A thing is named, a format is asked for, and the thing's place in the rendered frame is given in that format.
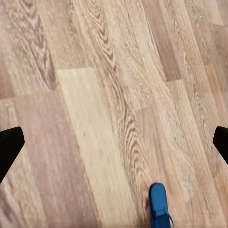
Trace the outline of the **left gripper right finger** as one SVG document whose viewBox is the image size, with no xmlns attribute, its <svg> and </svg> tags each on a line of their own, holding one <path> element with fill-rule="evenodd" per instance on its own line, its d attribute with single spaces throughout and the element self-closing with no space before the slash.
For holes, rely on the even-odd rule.
<svg viewBox="0 0 228 228">
<path fill-rule="evenodd" d="M 228 165 L 228 128 L 218 126 L 214 133 L 213 143 Z"/>
</svg>

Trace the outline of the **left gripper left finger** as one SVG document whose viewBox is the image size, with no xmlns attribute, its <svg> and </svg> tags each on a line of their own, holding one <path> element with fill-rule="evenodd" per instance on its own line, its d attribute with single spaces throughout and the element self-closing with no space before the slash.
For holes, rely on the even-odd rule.
<svg viewBox="0 0 228 228">
<path fill-rule="evenodd" d="M 0 183 L 25 144 L 20 126 L 0 132 Z"/>
</svg>

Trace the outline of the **sandal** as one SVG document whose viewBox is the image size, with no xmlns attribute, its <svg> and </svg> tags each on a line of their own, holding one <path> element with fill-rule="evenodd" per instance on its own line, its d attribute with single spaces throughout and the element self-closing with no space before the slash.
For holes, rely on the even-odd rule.
<svg viewBox="0 0 228 228">
<path fill-rule="evenodd" d="M 171 228 L 168 213 L 167 197 L 165 186 L 162 183 L 155 183 L 150 187 L 149 199 L 152 214 L 152 228 Z"/>
</svg>

